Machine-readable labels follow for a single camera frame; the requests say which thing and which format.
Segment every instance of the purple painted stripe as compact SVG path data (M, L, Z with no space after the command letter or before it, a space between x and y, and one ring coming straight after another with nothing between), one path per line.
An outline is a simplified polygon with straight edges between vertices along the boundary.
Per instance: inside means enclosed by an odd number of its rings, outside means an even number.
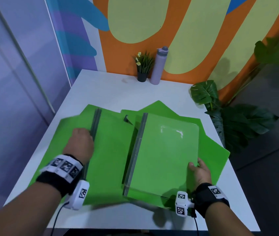
M96 61L93 56L63 55L63 58L64 61L66 60L66 62L72 63L71 66L66 65L66 67L82 68L97 71Z
M82 22L82 18L69 13L69 12L59 12L59 11L55 11L53 12L55 21L58 23L62 23L62 25L57 25L56 26L56 31L60 30L60 31L66 31L69 33L73 33L76 34L78 36L80 36L82 39L84 39L88 44L90 44L89 42L89 38L85 29L85 26Z

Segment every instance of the yellow-green painted shape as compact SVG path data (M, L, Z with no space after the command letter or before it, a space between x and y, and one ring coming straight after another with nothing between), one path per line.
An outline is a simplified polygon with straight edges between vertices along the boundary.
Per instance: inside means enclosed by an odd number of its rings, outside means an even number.
M222 89L248 62L257 41L264 39L279 14L279 0L256 0L209 79Z
M168 3L169 0L109 0L108 23L112 35L129 44L151 37L162 27Z
M211 50L230 0L191 0L170 47L165 71L182 74L197 67Z

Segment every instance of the lavender bottle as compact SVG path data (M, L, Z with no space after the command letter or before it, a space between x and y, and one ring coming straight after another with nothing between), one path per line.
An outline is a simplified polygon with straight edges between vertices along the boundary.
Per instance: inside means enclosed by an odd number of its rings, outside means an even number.
M155 65L150 78L150 82L154 85L157 85L160 82L161 74L163 68L165 67L165 61L167 60L167 55L168 55L168 47L164 46L160 49L157 49Z

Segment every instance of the table top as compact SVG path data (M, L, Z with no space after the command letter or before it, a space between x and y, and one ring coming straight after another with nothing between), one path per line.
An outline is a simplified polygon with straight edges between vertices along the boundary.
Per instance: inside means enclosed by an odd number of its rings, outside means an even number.
M163 80L159 85L153 85L149 80L141 83L134 76L83 69L5 204L27 188L50 144L60 119L79 115L88 104L120 112L122 109L138 111L160 100L181 116L201 119L206 134L221 145L209 115L204 113L205 106L196 105L191 99L190 87L190 84ZM231 209L248 229L260 231L229 160L220 175L217 186L227 195ZM48 227L53 226L56 213ZM205 220L198 213L196 221L199 230L207 230ZM55 227L196 230L193 218L182 218L169 210L139 201L106 206L83 206L79 211L63 208Z

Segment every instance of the fist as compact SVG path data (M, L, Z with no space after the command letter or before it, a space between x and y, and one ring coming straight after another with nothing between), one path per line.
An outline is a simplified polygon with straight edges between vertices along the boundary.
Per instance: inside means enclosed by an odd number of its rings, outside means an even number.
M194 166L192 162L189 163L189 169L193 171L195 178L195 189L202 183L212 183L211 172L207 165L200 159L197 159L200 167Z
M63 154L76 157L85 165L93 156L93 138L85 128L75 128L63 150Z

